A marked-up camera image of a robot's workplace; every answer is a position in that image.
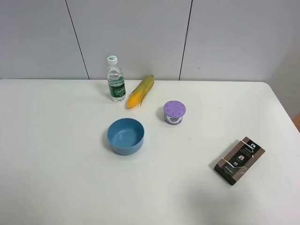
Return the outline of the yellow corn cob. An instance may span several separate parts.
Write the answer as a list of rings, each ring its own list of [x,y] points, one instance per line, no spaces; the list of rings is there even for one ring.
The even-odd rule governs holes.
[[[143,100],[154,85],[154,75],[147,75],[132,91],[127,100],[127,108],[132,109],[142,105]]]

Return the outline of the clear plastic water bottle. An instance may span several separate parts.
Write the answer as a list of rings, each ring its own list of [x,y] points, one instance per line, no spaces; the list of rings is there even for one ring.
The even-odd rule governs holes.
[[[107,63],[107,81],[110,95],[114,102],[121,102],[126,98],[124,74],[118,65],[116,56],[108,56]]]

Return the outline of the blue plastic bowl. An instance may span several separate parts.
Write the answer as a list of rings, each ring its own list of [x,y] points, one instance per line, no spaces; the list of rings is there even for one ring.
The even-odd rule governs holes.
[[[116,120],[107,130],[107,140],[112,150],[123,156],[136,153],[143,145],[144,135],[143,125],[132,118]]]

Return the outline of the purple lidded round can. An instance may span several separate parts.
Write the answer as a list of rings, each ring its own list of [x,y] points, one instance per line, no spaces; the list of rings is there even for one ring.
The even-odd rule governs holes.
[[[186,113],[186,107],[183,103],[177,100],[171,100],[165,103],[164,120],[170,125],[178,125],[182,122],[183,116]]]

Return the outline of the dark brown rectangular box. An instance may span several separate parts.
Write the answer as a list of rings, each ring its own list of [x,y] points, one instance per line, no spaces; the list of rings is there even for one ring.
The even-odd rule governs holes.
[[[245,137],[217,162],[214,170],[233,186],[264,153],[260,145]]]

